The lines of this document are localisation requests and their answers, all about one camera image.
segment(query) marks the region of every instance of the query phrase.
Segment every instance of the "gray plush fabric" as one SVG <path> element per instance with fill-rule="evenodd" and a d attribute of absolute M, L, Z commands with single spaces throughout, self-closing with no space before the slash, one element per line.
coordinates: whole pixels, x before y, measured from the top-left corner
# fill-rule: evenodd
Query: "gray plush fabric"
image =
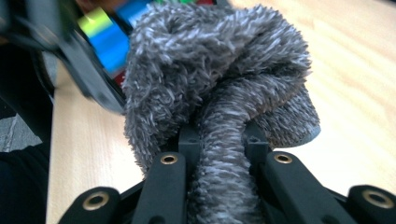
<path fill-rule="evenodd" d="M 195 120 L 203 151 L 189 222 L 263 223 L 242 133 L 255 119 L 272 147 L 318 134 L 300 33 L 266 7 L 170 4 L 144 15 L 130 38 L 125 134 L 144 173 L 166 140 Z"/>

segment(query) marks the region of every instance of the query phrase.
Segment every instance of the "gold screw hole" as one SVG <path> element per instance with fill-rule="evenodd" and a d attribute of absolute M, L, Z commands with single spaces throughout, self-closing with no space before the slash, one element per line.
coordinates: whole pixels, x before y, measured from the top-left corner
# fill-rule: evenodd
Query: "gold screw hole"
<path fill-rule="evenodd" d="M 106 192 L 98 191 L 88 196 L 82 204 L 82 207 L 87 211 L 97 210 L 107 204 L 108 200 L 109 196 Z"/>
<path fill-rule="evenodd" d="M 362 195 L 367 202 L 377 207 L 390 209 L 395 205 L 387 195 L 375 190 L 367 189 Z"/>
<path fill-rule="evenodd" d="M 161 158 L 161 162 L 165 165 L 170 165 L 177 162 L 177 156 L 174 155 L 165 155 Z"/>
<path fill-rule="evenodd" d="M 291 163 L 293 161 L 293 159 L 290 156 L 285 155 L 285 154 L 277 154 L 277 155 L 275 155 L 275 160 L 277 162 L 285 163 L 285 164 Z"/>

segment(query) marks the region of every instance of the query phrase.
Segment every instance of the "yellow object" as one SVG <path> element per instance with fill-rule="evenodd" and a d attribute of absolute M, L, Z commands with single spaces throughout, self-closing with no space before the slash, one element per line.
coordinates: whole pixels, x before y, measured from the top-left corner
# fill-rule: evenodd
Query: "yellow object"
<path fill-rule="evenodd" d="M 113 24 L 113 21 L 99 7 L 78 20 L 78 25 L 88 37 L 93 37 Z"/>

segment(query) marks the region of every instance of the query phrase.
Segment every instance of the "light wood tabletop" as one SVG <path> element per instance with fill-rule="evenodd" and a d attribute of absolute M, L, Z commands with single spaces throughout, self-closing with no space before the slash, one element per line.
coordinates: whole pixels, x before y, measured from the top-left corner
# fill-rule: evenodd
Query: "light wood tabletop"
<path fill-rule="evenodd" d="M 307 88 L 321 120 L 296 155 L 341 194 L 373 185 L 396 194 L 396 5 L 375 0 L 229 1 L 279 10 L 308 42 Z M 123 192 L 142 175 L 123 135 L 124 117 L 84 98 L 61 66 L 55 92 L 47 223 L 87 189 Z"/>

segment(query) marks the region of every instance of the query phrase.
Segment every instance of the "furry fabric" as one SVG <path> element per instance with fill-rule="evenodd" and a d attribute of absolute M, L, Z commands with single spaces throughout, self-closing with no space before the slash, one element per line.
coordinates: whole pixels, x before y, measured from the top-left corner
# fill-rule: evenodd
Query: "furry fabric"
<path fill-rule="evenodd" d="M 195 120 L 203 151 L 189 222 L 263 223 L 242 134 L 252 119 L 271 147 L 318 134 L 300 33 L 266 7 L 170 4 L 153 7 L 130 38 L 125 134 L 144 173 L 180 125 Z"/>

